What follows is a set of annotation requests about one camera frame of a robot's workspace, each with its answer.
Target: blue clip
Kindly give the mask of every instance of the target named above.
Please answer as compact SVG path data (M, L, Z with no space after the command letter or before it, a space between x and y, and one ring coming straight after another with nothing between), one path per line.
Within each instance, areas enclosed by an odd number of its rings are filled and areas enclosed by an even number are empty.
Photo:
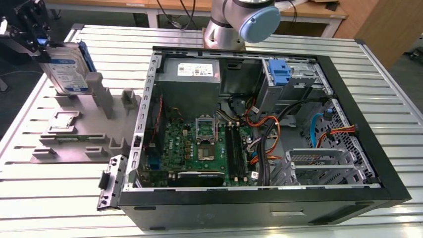
M47 46L47 44L48 44L48 40L44 38L37 38L37 42L39 42L40 46Z
M269 73L276 86L284 86L291 79L291 69L281 59L269 59Z

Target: hard drive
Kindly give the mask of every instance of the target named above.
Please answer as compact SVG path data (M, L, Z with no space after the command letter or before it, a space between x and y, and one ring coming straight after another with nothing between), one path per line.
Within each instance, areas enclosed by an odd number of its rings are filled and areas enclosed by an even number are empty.
M40 63L40 66L57 93L60 95L91 94L85 77L88 72L96 70L85 43L49 43L45 52L49 60L47 63Z

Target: red cable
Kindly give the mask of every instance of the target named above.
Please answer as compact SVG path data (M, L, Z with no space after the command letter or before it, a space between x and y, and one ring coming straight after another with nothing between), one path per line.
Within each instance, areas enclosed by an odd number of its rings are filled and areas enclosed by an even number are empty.
M160 96L160 110L159 110L159 115L157 115L157 121L156 121L156 124L153 126L153 132L152 132L149 143L152 143L153 136L156 135L156 132L157 132L159 121L160 121L160 116L161 116L161 108L163 108L163 95Z

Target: slotted metal tabletop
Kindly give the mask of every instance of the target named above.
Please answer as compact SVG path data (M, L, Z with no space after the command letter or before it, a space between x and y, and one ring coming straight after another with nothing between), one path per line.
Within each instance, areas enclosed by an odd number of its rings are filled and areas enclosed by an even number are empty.
M201 32L85 25L67 41L84 40L112 94L143 92L152 46L201 47ZM423 117L376 58L354 40L272 36L247 50L330 56L374 129L412 200L336 226L140 231L121 211L96 211L105 164L31 164L39 134L59 107L43 75L0 142L0 237L422 237Z

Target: blue hard drive label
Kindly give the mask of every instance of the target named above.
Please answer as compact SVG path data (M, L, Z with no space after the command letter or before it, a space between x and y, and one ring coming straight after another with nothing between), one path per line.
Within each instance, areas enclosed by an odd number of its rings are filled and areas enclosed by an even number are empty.
M72 59L51 59L51 63L76 64L75 60L72 60Z
M68 91L72 92L87 92L88 88L65 88Z
M49 67L61 88L75 94L88 91L84 73L75 60L51 59Z

